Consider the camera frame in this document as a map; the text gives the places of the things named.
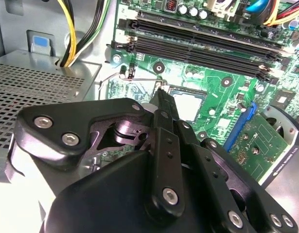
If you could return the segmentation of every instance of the motherboard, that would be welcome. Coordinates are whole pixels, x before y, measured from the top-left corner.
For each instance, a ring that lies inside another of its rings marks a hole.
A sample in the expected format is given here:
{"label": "motherboard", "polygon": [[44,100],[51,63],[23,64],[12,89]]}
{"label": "motherboard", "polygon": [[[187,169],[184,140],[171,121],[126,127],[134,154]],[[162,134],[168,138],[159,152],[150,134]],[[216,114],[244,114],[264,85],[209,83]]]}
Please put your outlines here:
{"label": "motherboard", "polygon": [[[269,11],[253,14],[249,6],[254,1],[117,1],[109,62],[126,79],[109,80],[106,98],[144,103],[162,88],[175,98],[180,118],[199,140],[210,137],[222,145],[253,103],[254,116],[227,147],[259,181],[264,173],[257,169],[262,164],[265,172],[272,169],[286,147],[259,114],[272,105],[299,123],[299,16],[269,26],[263,24]],[[281,2],[278,11],[289,6]],[[261,121],[268,125],[260,133],[270,132],[276,146],[260,156],[238,151],[242,131],[254,135]]]}

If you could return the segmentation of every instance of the black metal bracket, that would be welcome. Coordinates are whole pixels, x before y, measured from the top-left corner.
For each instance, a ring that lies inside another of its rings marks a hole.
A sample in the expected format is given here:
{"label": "black metal bracket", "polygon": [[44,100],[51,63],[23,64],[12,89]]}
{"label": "black metal bracket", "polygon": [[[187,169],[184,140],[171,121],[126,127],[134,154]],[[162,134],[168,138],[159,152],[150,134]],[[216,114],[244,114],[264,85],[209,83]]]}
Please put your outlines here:
{"label": "black metal bracket", "polygon": [[296,233],[293,218],[220,146],[207,138],[201,146],[208,149],[222,171],[226,184],[257,232]]}
{"label": "black metal bracket", "polygon": [[[61,170],[74,169],[87,156],[126,144],[146,151],[131,156],[146,155],[143,204],[158,225],[178,224],[185,215],[185,164],[203,187],[199,201],[214,232],[298,232],[292,217],[216,141],[199,143],[192,127],[179,120],[172,96],[159,89],[150,103],[158,109],[149,112],[131,99],[25,108],[18,115],[13,143]],[[39,117],[50,124],[36,123]],[[72,144],[66,140],[67,133],[76,139]],[[112,167],[105,167],[107,174],[115,172]]]}

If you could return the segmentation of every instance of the mounting hole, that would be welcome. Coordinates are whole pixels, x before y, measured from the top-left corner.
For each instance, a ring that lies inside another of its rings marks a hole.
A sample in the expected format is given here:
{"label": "mounting hole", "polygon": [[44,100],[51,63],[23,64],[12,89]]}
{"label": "mounting hole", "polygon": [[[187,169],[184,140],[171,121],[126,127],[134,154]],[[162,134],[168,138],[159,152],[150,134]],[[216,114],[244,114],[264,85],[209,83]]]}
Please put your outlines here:
{"label": "mounting hole", "polygon": [[156,74],[162,74],[165,70],[165,66],[162,62],[156,62],[153,66],[153,70]]}
{"label": "mounting hole", "polygon": [[221,80],[222,87],[229,87],[232,85],[232,77],[225,77]]}
{"label": "mounting hole", "polygon": [[218,178],[218,175],[216,174],[216,172],[212,172],[212,175],[214,178]]}
{"label": "mounting hole", "polygon": [[139,140],[140,141],[144,141],[144,140],[146,140],[148,138],[148,134],[147,133],[141,133],[140,135],[139,135]]}
{"label": "mounting hole", "polygon": [[173,159],[173,155],[170,152],[167,153],[167,156],[169,159]]}
{"label": "mounting hole", "polygon": [[167,143],[172,144],[173,142],[171,139],[167,138]]}

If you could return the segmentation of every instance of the ram slot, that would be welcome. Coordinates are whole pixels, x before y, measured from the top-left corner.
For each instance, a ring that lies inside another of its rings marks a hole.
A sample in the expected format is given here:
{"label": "ram slot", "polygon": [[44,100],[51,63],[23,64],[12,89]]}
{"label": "ram slot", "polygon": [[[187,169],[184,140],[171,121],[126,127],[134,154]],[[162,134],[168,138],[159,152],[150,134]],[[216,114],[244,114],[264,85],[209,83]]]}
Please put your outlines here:
{"label": "ram slot", "polygon": [[129,20],[127,21],[126,25],[128,25],[130,29],[136,31],[153,33],[156,35],[165,35],[170,38],[177,38],[186,42],[194,42],[201,46],[213,46],[220,49],[249,54],[251,56],[266,59],[268,61],[274,61],[278,57],[278,53],[269,51],[265,48],[257,48],[248,44],[240,44],[238,42],[224,40],[205,34],[184,31],[174,27],[159,25],[153,22]]}
{"label": "ram slot", "polygon": [[134,52],[251,77],[267,75],[266,71],[259,68],[261,64],[257,62],[144,36],[138,36],[134,42]]}
{"label": "ram slot", "polygon": [[198,25],[195,22],[189,22],[177,18],[156,15],[145,11],[139,12],[139,15],[137,16],[137,20],[153,22],[158,25],[169,26],[171,28],[176,28],[187,32],[208,35],[210,37],[219,38],[226,41],[233,41],[239,44],[249,45],[255,48],[273,51],[277,54],[284,53],[284,51],[281,50],[281,45],[275,42],[258,39],[240,33],[231,33],[207,25]]}

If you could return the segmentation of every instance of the screw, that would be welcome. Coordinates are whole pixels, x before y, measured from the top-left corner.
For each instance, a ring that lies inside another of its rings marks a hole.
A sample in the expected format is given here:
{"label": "screw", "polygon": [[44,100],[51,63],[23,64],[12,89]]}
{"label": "screw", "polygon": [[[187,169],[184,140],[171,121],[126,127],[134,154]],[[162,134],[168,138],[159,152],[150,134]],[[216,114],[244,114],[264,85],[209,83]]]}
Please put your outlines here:
{"label": "screw", "polygon": [[79,138],[73,133],[66,133],[62,136],[62,141],[67,146],[76,146],[79,143]]}
{"label": "screw", "polygon": [[282,223],[281,223],[280,220],[277,218],[277,216],[271,214],[270,217],[271,217],[271,220],[274,222],[274,224],[275,224],[277,227],[282,227]]}
{"label": "screw", "polygon": [[34,123],[37,127],[42,128],[42,129],[48,129],[53,125],[53,122],[45,116],[37,117],[34,120]]}
{"label": "screw", "polygon": [[113,55],[112,61],[114,63],[117,63],[117,64],[120,63],[121,62],[121,56],[119,56],[118,54]]}
{"label": "screw", "polygon": [[228,212],[228,217],[231,220],[231,222],[233,223],[233,225],[235,225],[237,228],[243,228],[243,222],[241,220],[241,218],[239,217],[239,215],[237,215],[236,212],[234,211],[229,211]]}
{"label": "screw", "polygon": [[165,188],[162,191],[163,198],[170,204],[176,205],[178,203],[178,197],[173,189]]}
{"label": "screw", "polygon": [[163,115],[165,118],[169,118],[166,112],[161,112],[161,115]]}
{"label": "screw", "polygon": [[282,218],[289,227],[294,227],[293,222],[286,215],[282,215]]}
{"label": "screw", "polygon": [[213,141],[210,141],[210,145],[213,146],[214,148],[217,147],[217,144],[215,142],[213,142]]}
{"label": "screw", "polygon": [[132,108],[134,108],[135,110],[137,110],[137,111],[139,111],[140,110],[140,107],[139,106],[137,106],[136,104],[133,104],[132,105]]}
{"label": "screw", "polygon": [[190,127],[189,124],[187,124],[187,122],[185,122],[185,121],[183,122],[183,126],[184,126],[186,129],[189,129],[189,127]]}

